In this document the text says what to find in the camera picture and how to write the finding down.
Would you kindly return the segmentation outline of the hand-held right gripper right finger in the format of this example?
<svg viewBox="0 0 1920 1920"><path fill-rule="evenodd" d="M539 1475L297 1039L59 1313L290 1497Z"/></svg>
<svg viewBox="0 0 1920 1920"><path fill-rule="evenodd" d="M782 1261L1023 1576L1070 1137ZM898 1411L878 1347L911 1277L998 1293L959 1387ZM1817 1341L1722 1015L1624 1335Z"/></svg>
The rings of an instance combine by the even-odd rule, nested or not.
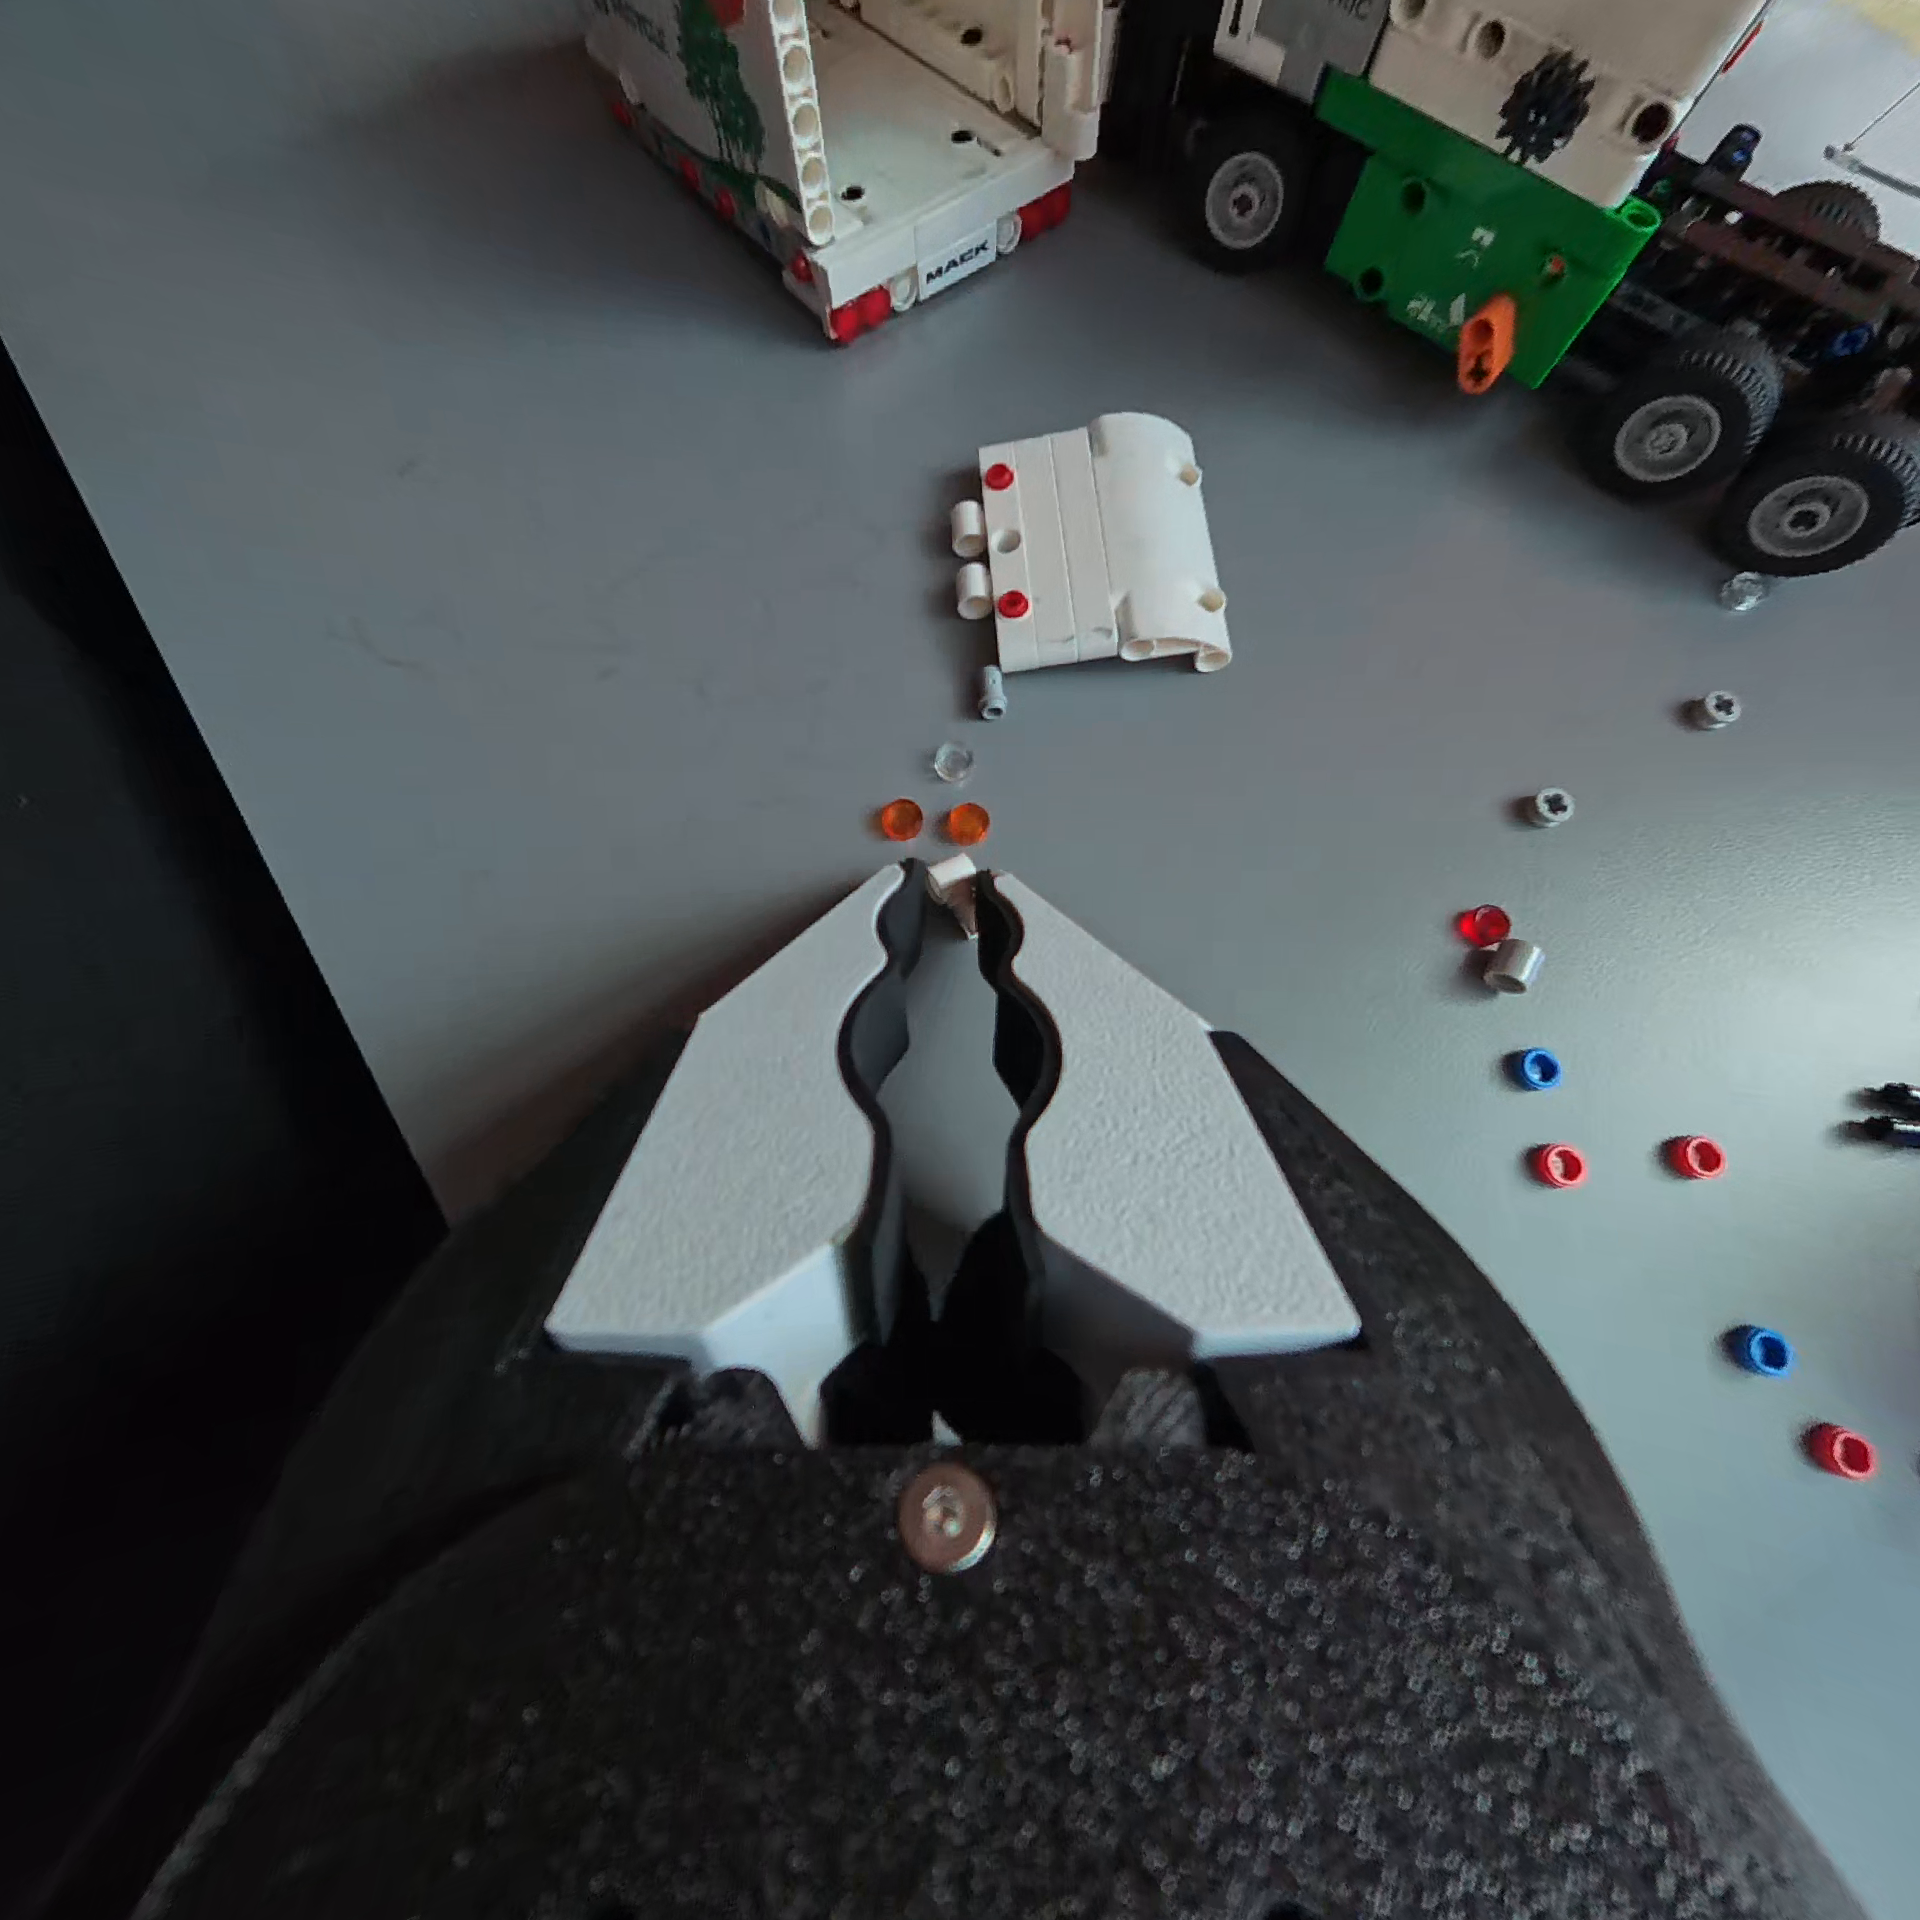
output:
<svg viewBox="0 0 1920 1920"><path fill-rule="evenodd" d="M1008 871L977 881L977 949L1016 1101L1016 1377L1094 1427L1129 1373L1354 1343L1361 1309L1223 1035Z"/></svg>

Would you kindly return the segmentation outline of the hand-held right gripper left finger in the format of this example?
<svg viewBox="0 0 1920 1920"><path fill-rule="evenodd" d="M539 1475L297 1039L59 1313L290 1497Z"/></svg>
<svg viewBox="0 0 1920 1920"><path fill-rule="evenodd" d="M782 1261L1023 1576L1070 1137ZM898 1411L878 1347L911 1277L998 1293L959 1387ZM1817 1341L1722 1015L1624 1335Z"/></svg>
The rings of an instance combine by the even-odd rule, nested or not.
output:
<svg viewBox="0 0 1920 1920"><path fill-rule="evenodd" d="M881 1088L927 904L920 860L883 865L698 1017L547 1312L559 1348L764 1376L823 1441L831 1376L906 1295Z"/></svg>

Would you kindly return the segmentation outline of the white lego door panel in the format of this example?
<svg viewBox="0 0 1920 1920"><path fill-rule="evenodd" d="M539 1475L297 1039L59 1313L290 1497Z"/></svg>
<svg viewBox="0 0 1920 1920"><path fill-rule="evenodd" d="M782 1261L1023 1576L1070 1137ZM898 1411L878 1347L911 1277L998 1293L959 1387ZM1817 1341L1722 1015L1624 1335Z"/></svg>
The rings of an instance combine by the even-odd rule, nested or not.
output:
<svg viewBox="0 0 1920 1920"><path fill-rule="evenodd" d="M1001 673L1123 661L1233 663L1203 468L1191 436L1106 413L977 453L948 513L963 620L993 629Z"/></svg>

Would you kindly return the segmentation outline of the white lego truck container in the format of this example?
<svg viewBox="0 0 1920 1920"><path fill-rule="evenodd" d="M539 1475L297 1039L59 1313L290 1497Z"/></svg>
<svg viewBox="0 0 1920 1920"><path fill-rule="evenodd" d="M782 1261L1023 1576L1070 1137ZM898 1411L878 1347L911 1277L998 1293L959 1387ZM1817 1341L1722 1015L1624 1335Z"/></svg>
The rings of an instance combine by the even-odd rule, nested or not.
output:
<svg viewBox="0 0 1920 1920"><path fill-rule="evenodd" d="M1056 225L1121 4L590 1L608 101L850 343Z"/></svg>

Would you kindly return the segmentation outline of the lego truck with green side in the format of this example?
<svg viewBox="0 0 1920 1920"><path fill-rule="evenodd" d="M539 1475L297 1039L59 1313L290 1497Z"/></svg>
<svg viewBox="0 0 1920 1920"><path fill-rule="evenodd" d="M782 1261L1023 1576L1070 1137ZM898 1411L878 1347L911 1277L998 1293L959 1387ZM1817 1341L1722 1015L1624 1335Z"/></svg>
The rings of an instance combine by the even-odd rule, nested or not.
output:
<svg viewBox="0 0 1920 1920"><path fill-rule="evenodd" d="M1456 387L1592 381L1576 455L1712 504L1736 574L1815 579L1918 518L1916 255L1865 176L1762 185L1684 128L1771 4L1123 4L1121 151L1218 272L1314 254Z"/></svg>

